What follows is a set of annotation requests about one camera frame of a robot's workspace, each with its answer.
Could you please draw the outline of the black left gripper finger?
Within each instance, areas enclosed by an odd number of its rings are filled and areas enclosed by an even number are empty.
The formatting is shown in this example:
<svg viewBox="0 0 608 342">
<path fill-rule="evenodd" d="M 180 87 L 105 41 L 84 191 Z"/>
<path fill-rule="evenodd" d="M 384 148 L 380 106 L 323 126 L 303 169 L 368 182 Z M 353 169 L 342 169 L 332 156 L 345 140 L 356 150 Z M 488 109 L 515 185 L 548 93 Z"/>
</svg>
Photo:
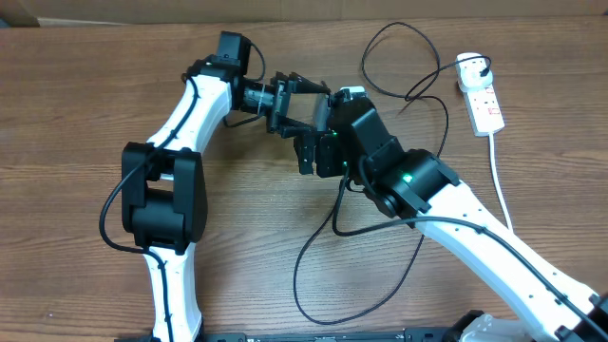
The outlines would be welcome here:
<svg viewBox="0 0 608 342">
<path fill-rule="evenodd" d="M 316 131 L 316 127 L 307 123 L 303 123 L 288 117 L 281 117 L 279 119 L 279 135 L 282 139 L 312 134 Z"/>
<path fill-rule="evenodd" d="M 331 90 L 324 84 L 316 84 L 305 77 L 292 72 L 289 75 L 290 90 L 296 94 L 330 94 Z"/>
</svg>

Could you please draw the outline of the blue Galaxy smartphone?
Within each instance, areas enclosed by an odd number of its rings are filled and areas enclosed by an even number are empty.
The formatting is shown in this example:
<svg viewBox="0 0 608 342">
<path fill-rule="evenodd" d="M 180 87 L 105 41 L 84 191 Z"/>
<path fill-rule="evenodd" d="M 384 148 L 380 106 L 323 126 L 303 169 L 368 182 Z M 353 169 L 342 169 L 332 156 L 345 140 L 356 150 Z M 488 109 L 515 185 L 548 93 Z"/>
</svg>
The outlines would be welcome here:
<svg viewBox="0 0 608 342">
<path fill-rule="evenodd" d="M 313 107 L 313 126 L 317 131 L 327 130 L 327 120 L 331 112 L 331 96 L 320 93 L 315 98 Z"/>
</svg>

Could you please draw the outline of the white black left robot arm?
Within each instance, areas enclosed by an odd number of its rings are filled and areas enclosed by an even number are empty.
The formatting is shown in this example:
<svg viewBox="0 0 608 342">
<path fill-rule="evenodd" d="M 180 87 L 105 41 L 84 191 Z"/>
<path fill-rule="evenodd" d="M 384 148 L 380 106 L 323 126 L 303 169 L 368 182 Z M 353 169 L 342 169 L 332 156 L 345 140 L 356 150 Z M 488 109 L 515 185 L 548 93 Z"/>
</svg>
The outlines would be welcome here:
<svg viewBox="0 0 608 342">
<path fill-rule="evenodd" d="M 289 96 L 330 90 L 296 73 L 278 73 L 269 84 L 247 76 L 255 44 L 224 31 L 218 50 L 197 60 L 181 79 L 184 93 L 165 124 L 146 142 L 122 153 L 122 224 L 134 238 L 150 274 L 155 308 L 152 341 L 201 341 L 203 316 L 196 299 L 194 253 L 208 202 L 201 155 L 219 124 L 233 111 L 266 119 L 281 136 L 317 138 L 323 128 L 286 118 Z"/>
</svg>

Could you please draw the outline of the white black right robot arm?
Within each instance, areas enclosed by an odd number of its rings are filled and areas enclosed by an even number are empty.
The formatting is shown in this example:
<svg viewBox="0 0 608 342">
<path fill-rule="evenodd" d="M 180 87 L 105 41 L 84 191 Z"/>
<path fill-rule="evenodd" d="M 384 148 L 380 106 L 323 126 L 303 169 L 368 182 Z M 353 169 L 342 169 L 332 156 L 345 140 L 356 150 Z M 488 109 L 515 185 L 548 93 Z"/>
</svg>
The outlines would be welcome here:
<svg viewBox="0 0 608 342">
<path fill-rule="evenodd" d="M 454 170 L 425 149 L 404 150 L 367 97 L 319 96 L 313 112 L 321 177 L 361 186 L 388 221 L 408 225 L 459 258 L 519 319 L 511 336 L 604 341 L 607 300 L 560 272 L 508 230 Z"/>
</svg>

